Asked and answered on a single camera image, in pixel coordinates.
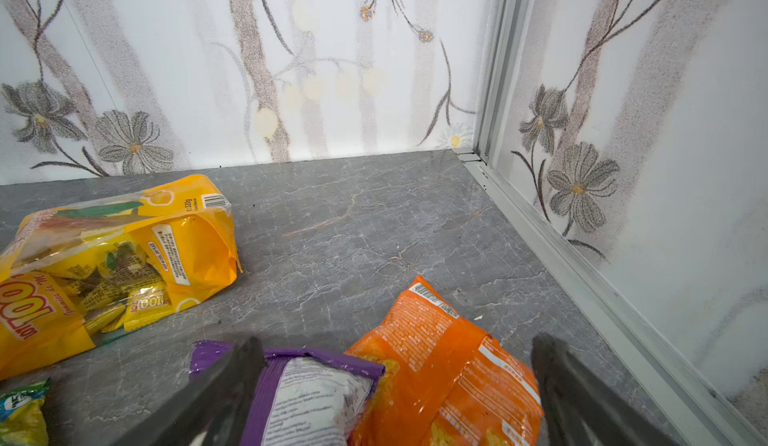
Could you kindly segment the purple snack packet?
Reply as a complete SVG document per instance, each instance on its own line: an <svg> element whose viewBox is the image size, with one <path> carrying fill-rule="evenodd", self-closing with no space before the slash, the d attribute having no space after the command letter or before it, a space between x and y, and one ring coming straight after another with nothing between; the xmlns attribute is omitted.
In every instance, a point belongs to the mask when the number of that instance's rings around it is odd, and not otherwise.
<svg viewBox="0 0 768 446"><path fill-rule="evenodd" d="M263 356L242 445L345 445L386 373L316 347L267 348Z"/></svg>

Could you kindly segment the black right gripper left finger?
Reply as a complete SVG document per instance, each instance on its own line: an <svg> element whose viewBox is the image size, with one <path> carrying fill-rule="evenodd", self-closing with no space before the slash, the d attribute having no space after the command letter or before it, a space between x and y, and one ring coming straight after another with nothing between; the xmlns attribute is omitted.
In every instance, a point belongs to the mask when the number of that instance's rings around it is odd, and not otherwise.
<svg viewBox="0 0 768 446"><path fill-rule="evenodd" d="M190 445L200 436L204 445L240 444L264 367L257 338L236 344L114 443Z"/></svg>

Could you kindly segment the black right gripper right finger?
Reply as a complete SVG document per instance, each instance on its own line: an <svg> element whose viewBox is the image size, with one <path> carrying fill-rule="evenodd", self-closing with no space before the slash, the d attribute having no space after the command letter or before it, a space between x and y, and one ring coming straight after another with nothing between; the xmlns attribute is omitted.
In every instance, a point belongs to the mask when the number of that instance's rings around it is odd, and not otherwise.
<svg viewBox="0 0 768 446"><path fill-rule="evenodd" d="M540 333L531 362L552 445L674 445L570 352Z"/></svg>

